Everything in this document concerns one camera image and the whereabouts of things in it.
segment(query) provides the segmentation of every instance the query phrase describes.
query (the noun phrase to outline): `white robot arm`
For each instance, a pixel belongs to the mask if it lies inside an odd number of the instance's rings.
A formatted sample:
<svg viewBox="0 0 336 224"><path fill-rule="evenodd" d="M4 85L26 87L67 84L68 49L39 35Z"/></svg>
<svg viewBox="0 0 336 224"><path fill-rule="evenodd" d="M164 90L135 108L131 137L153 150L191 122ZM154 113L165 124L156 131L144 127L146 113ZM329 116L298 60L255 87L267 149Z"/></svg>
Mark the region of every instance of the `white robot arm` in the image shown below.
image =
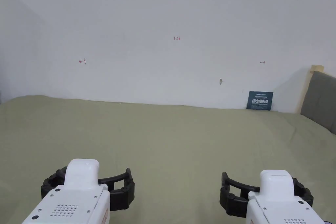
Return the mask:
<svg viewBox="0 0 336 224"><path fill-rule="evenodd" d="M229 215L246 218L246 224L325 224L313 210L313 196L284 170L263 170L261 186L249 186L222 174L220 204ZM230 193L230 185L241 190Z"/></svg>
<svg viewBox="0 0 336 224"><path fill-rule="evenodd" d="M41 187L42 200L23 224L108 224L110 211L127 209L134 199L135 184L130 169L98 179L95 159L73 159L57 170ZM114 183L124 186L114 190Z"/></svg>

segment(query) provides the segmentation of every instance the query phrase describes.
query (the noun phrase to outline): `dark blue sign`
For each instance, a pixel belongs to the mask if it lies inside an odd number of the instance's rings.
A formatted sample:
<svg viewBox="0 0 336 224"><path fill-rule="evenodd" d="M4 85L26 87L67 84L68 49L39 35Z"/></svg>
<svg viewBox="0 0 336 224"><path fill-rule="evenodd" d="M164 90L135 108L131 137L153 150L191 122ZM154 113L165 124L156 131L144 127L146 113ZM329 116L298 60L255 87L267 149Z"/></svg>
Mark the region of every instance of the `dark blue sign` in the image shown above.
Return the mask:
<svg viewBox="0 0 336 224"><path fill-rule="evenodd" d="M273 92L250 91L247 101L248 110L271 110Z"/></svg>

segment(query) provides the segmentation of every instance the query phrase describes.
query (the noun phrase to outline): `white wall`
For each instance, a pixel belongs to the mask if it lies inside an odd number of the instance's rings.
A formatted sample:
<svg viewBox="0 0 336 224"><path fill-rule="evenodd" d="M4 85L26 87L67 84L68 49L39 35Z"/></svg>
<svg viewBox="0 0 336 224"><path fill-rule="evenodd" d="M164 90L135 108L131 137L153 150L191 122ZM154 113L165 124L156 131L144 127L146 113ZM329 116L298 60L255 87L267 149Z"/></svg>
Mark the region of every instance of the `white wall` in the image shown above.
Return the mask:
<svg viewBox="0 0 336 224"><path fill-rule="evenodd" d="M336 74L336 0L0 0L0 10L5 101L244 108L252 90L293 112L311 64Z"/></svg>

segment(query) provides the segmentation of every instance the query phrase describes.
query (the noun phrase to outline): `gray headboard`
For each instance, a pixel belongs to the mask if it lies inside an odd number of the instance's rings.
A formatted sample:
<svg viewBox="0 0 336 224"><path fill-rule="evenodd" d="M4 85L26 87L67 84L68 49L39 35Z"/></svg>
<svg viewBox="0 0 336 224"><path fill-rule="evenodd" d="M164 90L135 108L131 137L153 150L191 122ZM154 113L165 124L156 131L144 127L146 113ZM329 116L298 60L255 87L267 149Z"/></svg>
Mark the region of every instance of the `gray headboard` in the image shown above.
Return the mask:
<svg viewBox="0 0 336 224"><path fill-rule="evenodd" d="M336 134L336 78L314 71L301 114Z"/></svg>

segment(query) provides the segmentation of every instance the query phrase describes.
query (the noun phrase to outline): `wooden frame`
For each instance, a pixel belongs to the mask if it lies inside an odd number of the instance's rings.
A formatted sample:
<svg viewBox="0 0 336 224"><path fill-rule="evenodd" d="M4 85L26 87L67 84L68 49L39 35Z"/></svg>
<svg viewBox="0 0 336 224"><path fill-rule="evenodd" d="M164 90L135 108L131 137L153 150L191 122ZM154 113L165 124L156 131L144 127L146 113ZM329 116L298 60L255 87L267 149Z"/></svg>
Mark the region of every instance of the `wooden frame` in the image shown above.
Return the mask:
<svg viewBox="0 0 336 224"><path fill-rule="evenodd" d="M309 72L307 73L306 80L304 82L304 87L302 89L302 93L300 95L300 99L299 99L298 106L297 106L297 109L296 109L296 113L298 113L298 114L300 114L300 112L301 112L302 104L304 103L304 99L305 99L305 96L306 96L306 93L307 93L307 90L308 90L309 82L311 80L311 77L312 77L314 71L319 71L319 72L325 73L327 75L330 75L330 74L324 72L324 66L322 66L322 65L311 65L311 68L310 68Z"/></svg>

